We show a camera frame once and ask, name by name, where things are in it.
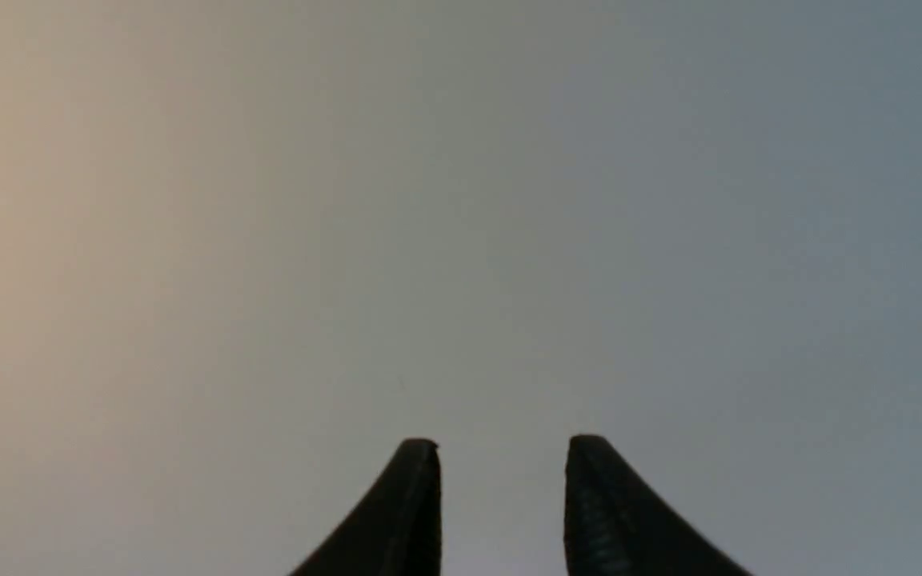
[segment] dark silhouette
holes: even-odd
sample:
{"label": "dark silhouette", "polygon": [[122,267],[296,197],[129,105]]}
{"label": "dark silhouette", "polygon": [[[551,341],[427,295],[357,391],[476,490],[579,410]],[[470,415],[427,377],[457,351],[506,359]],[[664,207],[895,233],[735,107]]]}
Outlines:
{"label": "dark silhouette", "polygon": [[[571,438],[566,471],[570,576],[747,575],[605,438]],[[403,441],[365,497],[291,576],[439,576],[439,495],[435,442]]]}

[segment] black rubber tip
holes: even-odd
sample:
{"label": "black rubber tip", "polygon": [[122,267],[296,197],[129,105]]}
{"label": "black rubber tip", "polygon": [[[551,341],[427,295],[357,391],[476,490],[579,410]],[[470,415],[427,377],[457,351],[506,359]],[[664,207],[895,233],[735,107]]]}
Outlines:
{"label": "black rubber tip", "polygon": [[571,576],[740,576],[599,435],[567,450],[564,553]]}
{"label": "black rubber tip", "polygon": [[355,509],[291,576],[439,576],[436,444],[408,438]]}

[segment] pointed black tip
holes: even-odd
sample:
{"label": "pointed black tip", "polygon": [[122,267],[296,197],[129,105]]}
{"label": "pointed black tip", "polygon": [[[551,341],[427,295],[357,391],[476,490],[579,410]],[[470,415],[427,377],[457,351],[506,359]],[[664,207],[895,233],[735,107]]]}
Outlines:
{"label": "pointed black tip", "polygon": [[571,437],[564,551],[571,576],[740,575],[601,435]]}
{"label": "pointed black tip", "polygon": [[406,438],[355,509],[291,576],[438,576],[436,442]]}

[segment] gray background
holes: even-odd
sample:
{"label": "gray background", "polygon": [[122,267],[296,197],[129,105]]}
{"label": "gray background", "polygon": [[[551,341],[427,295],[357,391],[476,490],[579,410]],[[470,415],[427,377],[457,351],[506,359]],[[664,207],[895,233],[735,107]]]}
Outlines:
{"label": "gray background", "polygon": [[405,435],[559,575],[576,431],[922,574],[922,2],[0,2],[0,575],[284,574]]}

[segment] black prong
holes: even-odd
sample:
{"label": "black prong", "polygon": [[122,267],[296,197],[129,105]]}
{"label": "black prong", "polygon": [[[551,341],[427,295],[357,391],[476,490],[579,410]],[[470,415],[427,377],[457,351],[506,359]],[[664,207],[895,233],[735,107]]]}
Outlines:
{"label": "black prong", "polygon": [[439,576],[436,444],[400,443],[355,509],[291,576]]}
{"label": "black prong", "polygon": [[571,576],[740,576],[599,435],[571,438],[564,553]]}

